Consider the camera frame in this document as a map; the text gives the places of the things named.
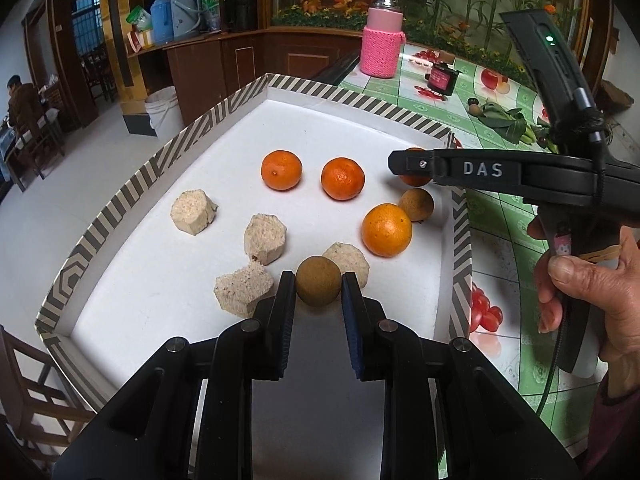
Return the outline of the right hand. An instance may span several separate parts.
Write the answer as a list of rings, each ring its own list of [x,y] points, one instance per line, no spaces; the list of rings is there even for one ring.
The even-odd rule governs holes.
[[[534,269],[541,333],[560,327],[562,295],[584,300],[604,312],[606,339],[600,359],[608,364],[611,399],[639,389],[639,247],[634,234],[629,226],[620,229],[616,269],[550,252],[541,256]]]

